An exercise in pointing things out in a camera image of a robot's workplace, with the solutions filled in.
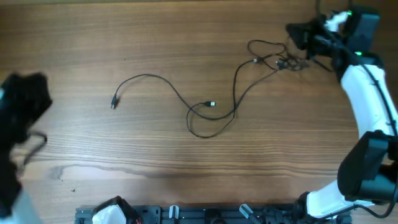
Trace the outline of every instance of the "white object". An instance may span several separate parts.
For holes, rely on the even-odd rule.
[[[170,206],[170,210],[169,210],[169,218],[175,218],[178,219],[180,216],[180,207],[176,206],[176,205],[172,205]]]
[[[338,26],[347,21],[348,13],[341,12],[325,22],[325,27],[331,32],[338,32]]]
[[[253,210],[247,204],[242,204],[239,206],[239,211],[245,218],[249,218],[251,214],[253,214]]]
[[[379,82],[381,90],[389,105],[392,117],[397,120],[397,110],[386,87],[384,79],[385,72],[375,65],[365,65]],[[394,135],[392,126],[389,124],[386,106],[374,82],[370,79],[365,69],[358,65],[350,65],[341,79],[341,86],[347,93],[354,111],[355,120],[358,125],[359,138],[366,131],[381,130],[384,134]],[[321,218],[329,214],[349,208],[354,204],[372,206],[371,202],[357,200],[346,201],[340,193],[337,180],[326,187],[311,192],[307,195],[307,212],[309,215]]]
[[[32,201],[25,190],[21,190],[17,200],[12,206],[12,216],[5,220],[0,219],[2,224],[41,224],[43,223],[32,205]]]
[[[110,205],[93,216],[93,224],[126,224],[126,217],[119,205]]]
[[[338,190],[337,180],[316,192],[309,193],[307,196],[307,213],[315,218],[325,217],[353,205],[368,207],[374,204],[362,200],[355,202],[346,201]]]
[[[385,72],[375,65],[365,65],[378,80],[381,90],[386,97],[392,117],[396,120],[397,110],[387,90]],[[347,93],[354,110],[359,138],[366,131],[381,130],[384,134],[394,135],[386,106],[374,82],[370,79],[365,69],[358,65],[350,65],[341,79],[341,86]]]

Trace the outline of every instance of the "black plastic part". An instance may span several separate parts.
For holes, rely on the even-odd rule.
[[[398,161],[398,137],[393,137],[388,147],[388,158],[392,161]]]
[[[355,6],[351,9],[343,33],[344,44],[353,52],[368,52],[371,49],[373,35],[379,25],[379,13],[369,7]]]
[[[329,224],[351,224],[350,215],[344,214],[334,220],[322,222],[308,222],[306,220],[294,220],[295,204],[271,205],[265,207],[251,207],[254,216],[262,224],[309,224],[309,223],[329,223]],[[132,207],[142,218],[145,224],[252,224],[240,212],[239,207],[180,207],[178,219],[169,219],[169,207],[160,208],[158,206]],[[75,224],[92,224],[91,219],[93,209],[76,209]]]
[[[321,15],[321,21],[325,20],[326,16]],[[361,63],[384,68],[380,57],[369,53],[379,20],[379,13],[375,9],[355,6],[352,8],[352,16],[349,16],[345,23],[343,35],[337,32],[332,32],[332,35],[344,43],[350,51],[361,52],[362,55],[358,56]],[[307,59],[314,60],[317,55],[332,58],[331,66],[339,82],[350,65],[359,65],[351,54],[348,55],[341,46],[329,38],[318,18],[302,24],[287,24],[286,31],[297,48],[307,51]]]
[[[307,196],[309,195],[309,193],[310,192],[304,192],[294,203],[294,208],[292,209],[292,211],[294,211],[292,215],[293,220],[300,220],[304,223],[317,222],[317,219],[309,215],[307,211]]]
[[[0,97],[0,218],[8,217],[21,185],[16,166],[10,161],[15,143],[28,138],[28,129],[51,105],[47,79],[41,73],[22,77],[11,74],[1,85]]]
[[[338,169],[338,188],[346,200],[388,203],[397,183],[397,166],[382,165],[391,137],[382,131],[366,132]]]

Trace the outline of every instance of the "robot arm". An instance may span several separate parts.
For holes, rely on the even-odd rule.
[[[300,197],[305,207],[302,218],[333,218],[339,212],[384,203],[390,203],[392,210],[398,199],[398,115],[386,87],[383,64],[368,52],[379,14],[354,7],[329,20],[319,17],[306,24],[289,24],[287,31],[298,48],[307,50],[308,59],[315,55],[332,58],[354,111],[359,141],[341,163],[336,181]],[[346,24],[340,35],[342,22]],[[385,155],[394,161],[391,165],[382,165]],[[391,210],[374,216],[385,218]]]

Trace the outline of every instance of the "wooden table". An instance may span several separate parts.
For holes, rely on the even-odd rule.
[[[395,1],[365,1],[382,13],[374,51],[386,62],[398,96]],[[324,10],[344,9],[329,1]],[[116,87],[140,73],[170,80],[191,105],[232,107],[236,67],[252,58],[246,42],[283,42],[285,25],[314,16],[313,1],[193,1],[0,7],[0,75],[45,72],[52,107],[34,126],[48,146],[29,164],[23,184],[46,223],[71,223],[74,209],[116,195],[131,205],[292,202],[336,178],[358,139],[349,101],[335,74],[311,63],[254,87],[223,134],[198,139],[185,127],[187,108],[156,78]],[[279,49],[256,45],[259,53]],[[238,95],[265,66],[248,65]],[[226,121],[193,118],[212,133]],[[29,147],[15,155],[22,158]],[[385,207],[374,208],[379,213]],[[397,223],[397,212],[381,222]],[[362,211],[356,223],[380,223]]]

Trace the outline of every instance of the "black mount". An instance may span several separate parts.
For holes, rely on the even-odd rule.
[[[373,35],[379,24],[379,13],[373,8],[355,6],[350,10],[350,14],[342,33],[332,32],[332,35],[350,51],[357,52],[362,63],[384,68],[380,57],[369,52]],[[332,58],[331,66],[336,72],[338,81],[340,81],[348,66],[358,65],[358,63],[326,34],[322,27],[325,21],[326,16],[322,15],[321,18],[315,18],[307,23],[287,24],[286,31],[297,48],[307,51],[308,60],[314,60],[318,63],[315,60],[317,55]]]
[[[345,200],[375,204],[392,200],[398,178],[397,140],[382,131],[368,131],[361,137],[338,169],[338,188]],[[392,164],[383,164],[386,155]]]

